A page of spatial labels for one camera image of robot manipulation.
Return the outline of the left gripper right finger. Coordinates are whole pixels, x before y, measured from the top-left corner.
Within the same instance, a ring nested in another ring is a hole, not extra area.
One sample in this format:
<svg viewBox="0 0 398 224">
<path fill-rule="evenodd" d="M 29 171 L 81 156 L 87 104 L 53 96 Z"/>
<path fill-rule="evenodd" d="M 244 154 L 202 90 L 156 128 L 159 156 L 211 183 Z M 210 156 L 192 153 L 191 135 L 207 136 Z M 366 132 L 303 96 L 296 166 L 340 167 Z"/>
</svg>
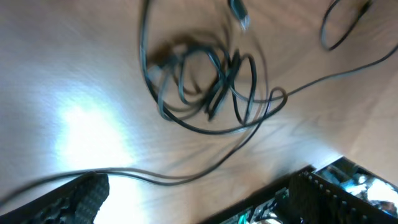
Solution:
<svg viewBox="0 0 398 224">
<path fill-rule="evenodd" d="M 289 200 L 305 223 L 397 224 L 397 218 L 307 171 L 290 178 Z"/>
</svg>

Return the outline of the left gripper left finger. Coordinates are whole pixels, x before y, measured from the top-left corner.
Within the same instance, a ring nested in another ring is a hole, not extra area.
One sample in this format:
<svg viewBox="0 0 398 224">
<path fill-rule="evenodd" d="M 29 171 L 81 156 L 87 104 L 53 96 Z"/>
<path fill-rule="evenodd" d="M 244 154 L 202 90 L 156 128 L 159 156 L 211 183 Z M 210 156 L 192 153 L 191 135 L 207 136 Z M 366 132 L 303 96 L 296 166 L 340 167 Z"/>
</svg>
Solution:
<svg viewBox="0 0 398 224">
<path fill-rule="evenodd" d="M 89 172 L 1 215 L 1 223 L 91 224 L 108 195 L 108 176 Z"/>
</svg>

